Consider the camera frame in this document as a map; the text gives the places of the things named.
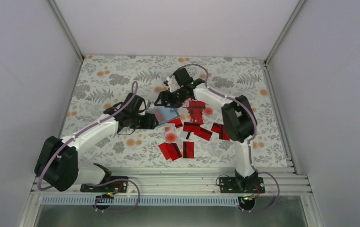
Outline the teal leather card holder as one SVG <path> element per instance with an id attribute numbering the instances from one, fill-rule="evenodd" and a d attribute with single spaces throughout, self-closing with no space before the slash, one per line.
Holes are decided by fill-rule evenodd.
<path id="1" fill-rule="evenodd" d="M 154 107 L 152 109 L 147 110 L 149 114 L 154 114 L 158 125 L 162 125 L 168 123 L 174 119 L 179 118 L 179 113 L 177 108 L 170 108 L 164 106 Z"/>

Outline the white card big red dot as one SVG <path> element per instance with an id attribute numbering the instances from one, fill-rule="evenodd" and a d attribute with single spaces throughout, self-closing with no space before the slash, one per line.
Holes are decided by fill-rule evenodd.
<path id="1" fill-rule="evenodd" d="M 164 125 L 165 129 L 165 142 L 170 143 L 176 143 L 177 142 L 177 130 L 176 125 L 174 123 L 166 123 Z"/>

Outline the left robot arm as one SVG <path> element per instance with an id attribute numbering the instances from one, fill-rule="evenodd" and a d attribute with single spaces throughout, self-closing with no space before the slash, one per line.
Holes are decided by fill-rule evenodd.
<path id="1" fill-rule="evenodd" d="M 124 102 L 107 108 L 96 120 L 72 135 L 47 138 L 34 169 L 38 190 L 54 188 L 63 192 L 75 184 L 87 184 L 101 192 L 108 190 L 111 171 L 98 163 L 82 162 L 79 155 L 124 128 L 134 131 L 156 128 L 159 122 L 147 108 L 144 98 L 129 93 Z"/>

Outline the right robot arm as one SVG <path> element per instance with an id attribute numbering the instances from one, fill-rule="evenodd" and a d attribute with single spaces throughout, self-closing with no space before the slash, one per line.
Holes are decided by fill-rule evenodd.
<path id="1" fill-rule="evenodd" d="M 205 79 L 193 79 L 185 67 L 180 67 L 170 77 L 176 80 L 179 88 L 160 92 L 154 105 L 178 108 L 192 99 L 221 111 L 224 130 L 235 148 L 235 185 L 240 192 L 248 192 L 258 178 L 250 146 L 257 134 L 257 120 L 248 99 L 243 95 L 234 97 L 221 93 Z"/>

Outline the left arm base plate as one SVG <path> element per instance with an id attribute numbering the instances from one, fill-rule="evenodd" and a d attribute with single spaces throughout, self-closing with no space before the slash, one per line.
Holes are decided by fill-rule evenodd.
<path id="1" fill-rule="evenodd" d="M 91 186 L 82 184 L 81 192 L 95 192 L 95 193 L 125 193 L 128 186 L 127 176 L 111 176 L 110 180 L 103 180 L 101 186 Z"/>

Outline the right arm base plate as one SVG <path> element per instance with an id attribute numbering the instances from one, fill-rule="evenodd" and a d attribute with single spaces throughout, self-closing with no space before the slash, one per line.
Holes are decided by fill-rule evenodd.
<path id="1" fill-rule="evenodd" d="M 221 176 L 217 180 L 221 193 L 265 193 L 265 184 L 262 177 L 252 179 L 248 183 L 242 183 L 236 177 Z"/>

